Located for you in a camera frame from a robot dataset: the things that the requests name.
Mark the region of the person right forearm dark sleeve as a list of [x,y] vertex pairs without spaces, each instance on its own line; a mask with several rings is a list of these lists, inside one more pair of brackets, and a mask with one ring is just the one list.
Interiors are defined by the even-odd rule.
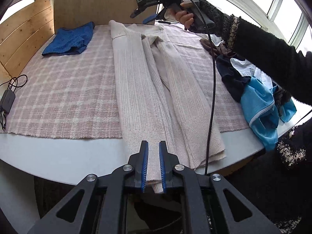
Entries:
[[216,26],[211,33],[221,37],[228,49],[262,70],[298,101],[311,105],[311,52],[303,54],[284,40],[234,15],[222,13],[206,0],[199,8]]

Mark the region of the person right hand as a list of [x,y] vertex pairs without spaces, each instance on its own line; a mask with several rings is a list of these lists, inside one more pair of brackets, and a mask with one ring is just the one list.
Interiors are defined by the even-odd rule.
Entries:
[[192,13],[188,13],[185,10],[176,10],[174,7],[170,7],[167,9],[167,12],[169,13],[169,18],[171,20],[182,24],[187,30],[190,29],[194,23],[194,15]]

